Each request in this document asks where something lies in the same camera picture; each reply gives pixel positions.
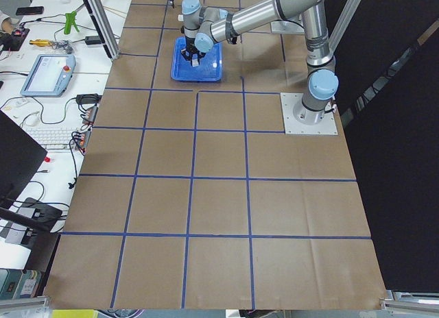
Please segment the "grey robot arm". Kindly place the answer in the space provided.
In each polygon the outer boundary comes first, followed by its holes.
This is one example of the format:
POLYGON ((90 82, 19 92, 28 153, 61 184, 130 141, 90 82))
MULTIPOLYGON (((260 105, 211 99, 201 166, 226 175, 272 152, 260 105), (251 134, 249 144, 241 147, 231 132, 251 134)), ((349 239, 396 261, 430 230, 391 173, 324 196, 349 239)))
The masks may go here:
POLYGON ((183 0, 179 16, 185 36, 182 57, 192 66, 222 41, 235 44, 238 36, 263 25, 275 34, 290 33, 289 26, 303 28, 307 47, 307 89, 294 105, 293 114, 305 125, 316 125, 328 113, 327 104, 337 92, 335 57, 329 43, 325 0, 263 0, 236 13, 183 0))

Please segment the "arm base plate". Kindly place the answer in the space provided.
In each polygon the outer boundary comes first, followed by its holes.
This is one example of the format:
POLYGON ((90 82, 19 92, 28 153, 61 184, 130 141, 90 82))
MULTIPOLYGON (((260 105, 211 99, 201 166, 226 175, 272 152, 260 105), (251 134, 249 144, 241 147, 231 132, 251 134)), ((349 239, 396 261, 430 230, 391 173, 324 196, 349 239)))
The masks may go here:
POLYGON ((314 112, 302 104, 302 93, 280 93, 284 130, 287 135, 337 136, 333 106, 314 112))

